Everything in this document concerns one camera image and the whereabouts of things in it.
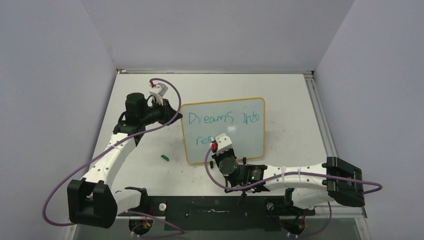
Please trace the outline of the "green marker cap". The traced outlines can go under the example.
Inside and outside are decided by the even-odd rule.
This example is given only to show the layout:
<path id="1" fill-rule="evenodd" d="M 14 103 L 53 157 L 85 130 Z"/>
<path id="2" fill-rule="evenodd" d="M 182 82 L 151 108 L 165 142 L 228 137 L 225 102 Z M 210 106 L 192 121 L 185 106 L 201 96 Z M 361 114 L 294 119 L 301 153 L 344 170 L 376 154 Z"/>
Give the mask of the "green marker cap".
<path id="1" fill-rule="evenodd" d="M 170 159 L 169 159 L 166 155 L 164 155 L 164 154 L 162 154 L 160 157 L 161 157 L 162 159 L 164 159 L 165 161 L 167 161 L 167 162 L 169 162 L 169 161 L 170 161 Z"/>

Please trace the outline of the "yellow framed whiteboard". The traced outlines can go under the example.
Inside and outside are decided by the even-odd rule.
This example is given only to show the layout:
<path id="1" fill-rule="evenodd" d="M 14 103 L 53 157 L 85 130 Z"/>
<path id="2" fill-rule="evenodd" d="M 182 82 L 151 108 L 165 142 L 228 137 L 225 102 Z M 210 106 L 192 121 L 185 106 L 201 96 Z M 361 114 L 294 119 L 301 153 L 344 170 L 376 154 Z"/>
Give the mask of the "yellow framed whiteboard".
<path id="1" fill-rule="evenodd" d="M 266 102 L 262 97 L 187 103 L 181 106 L 186 161 L 204 162 L 216 136 L 225 133 L 239 158 L 258 159 L 265 153 Z"/>

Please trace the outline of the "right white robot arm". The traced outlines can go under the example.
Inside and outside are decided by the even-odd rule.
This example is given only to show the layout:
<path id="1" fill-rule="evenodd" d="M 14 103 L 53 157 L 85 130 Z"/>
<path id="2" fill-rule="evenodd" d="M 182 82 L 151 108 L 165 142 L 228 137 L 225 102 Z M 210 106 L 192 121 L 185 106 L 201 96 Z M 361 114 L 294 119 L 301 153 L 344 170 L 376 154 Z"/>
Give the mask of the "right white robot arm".
<path id="1" fill-rule="evenodd" d="M 325 202 L 337 202 L 348 207 L 363 207 L 365 192 L 362 170 L 341 158 L 327 157 L 315 165 L 286 167 L 238 164 L 232 149 L 216 154 L 207 151 L 230 186 L 213 182 L 226 192 L 271 192 L 283 189 L 283 209 L 296 214 L 301 209 L 313 209 Z"/>

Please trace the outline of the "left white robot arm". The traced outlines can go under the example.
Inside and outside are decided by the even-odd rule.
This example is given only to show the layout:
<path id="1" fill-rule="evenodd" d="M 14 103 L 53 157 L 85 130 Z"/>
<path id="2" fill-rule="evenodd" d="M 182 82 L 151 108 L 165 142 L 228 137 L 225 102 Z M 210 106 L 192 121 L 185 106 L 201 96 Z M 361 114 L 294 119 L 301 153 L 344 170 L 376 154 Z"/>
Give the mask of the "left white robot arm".
<path id="1" fill-rule="evenodd" d="M 149 210 L 145 188 L 130 186 L 112 191 L 111 186 L 126 158 L 148 132 L 147 126 L 169 126 L 182 117 L 180 110 L 173 109 L 165 98 L 153 96 L 148 105 L 142 93 L 127 95 L 125 111 L 113 129 L 105 154 L 80 180 L 73 179 L 67 186 L 70 222 L 107 229 L 126 211 L 144 215 Z"/>

